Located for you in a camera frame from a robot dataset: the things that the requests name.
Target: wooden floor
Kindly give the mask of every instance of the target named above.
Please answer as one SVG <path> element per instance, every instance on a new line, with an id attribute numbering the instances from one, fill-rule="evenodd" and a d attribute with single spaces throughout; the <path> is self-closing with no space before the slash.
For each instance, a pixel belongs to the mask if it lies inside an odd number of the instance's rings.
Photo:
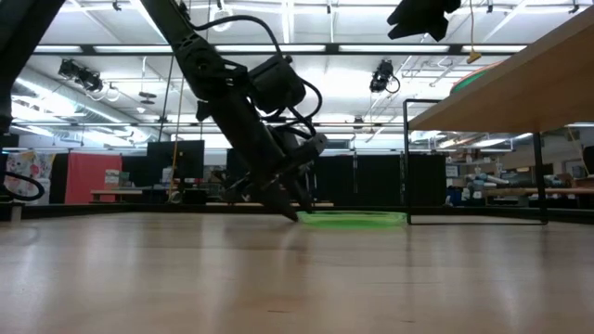
<path id="1" fill-rule="evenodd" d="M 155 213 L 0 225 L 3 334 L 592 332 L 594 226 L 348 232 Z"/>

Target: shelf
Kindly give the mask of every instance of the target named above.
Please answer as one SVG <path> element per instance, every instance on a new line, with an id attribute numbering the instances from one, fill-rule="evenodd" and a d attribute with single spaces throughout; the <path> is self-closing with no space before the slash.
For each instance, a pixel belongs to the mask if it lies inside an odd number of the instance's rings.
<path id="1" fill-rule="evenodd" d="M 410 130 L 535 133 L 594 121 L 594 6 L 415 117 Z"/>

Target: green plastic mat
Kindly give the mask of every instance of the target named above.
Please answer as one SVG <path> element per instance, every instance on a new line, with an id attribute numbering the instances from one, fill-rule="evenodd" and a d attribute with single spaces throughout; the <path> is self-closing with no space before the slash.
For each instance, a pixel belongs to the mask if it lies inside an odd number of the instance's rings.
<path id="1" fill-rule="evenodd" d="M 370 229 L 402 226 L 407 215 L 401 212 L 297 212 L 306 225 L 319 228 Z"/>

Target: red panel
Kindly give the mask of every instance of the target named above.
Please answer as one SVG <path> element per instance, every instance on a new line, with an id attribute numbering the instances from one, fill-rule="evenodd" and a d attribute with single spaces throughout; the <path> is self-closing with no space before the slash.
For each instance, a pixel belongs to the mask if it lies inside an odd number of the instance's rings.
<path id="1" fill-rule="evenodd" d="M 71 153 L 68 159 L 66 204 L 87 204 L 93 200 L 91 190 L 105 188 L 105 171 L 122 170 L 122 157 Z M 102 196 L 102 201 L 114 201 L 113 196 Z"/>

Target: computer monitor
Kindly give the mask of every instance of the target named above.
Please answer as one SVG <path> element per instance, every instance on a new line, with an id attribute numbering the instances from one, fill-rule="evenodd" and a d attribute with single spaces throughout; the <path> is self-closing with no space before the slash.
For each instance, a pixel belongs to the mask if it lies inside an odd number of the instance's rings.
<path id="1" fill-rule="evenodd" d="M 151 180 L 161 181 L 162 170 L 173 165 L 175 142 L 148 143 L 148 172 Z M 204 175 L 204 141 L 177 142 L 176 177 L 201 179 Z"/>

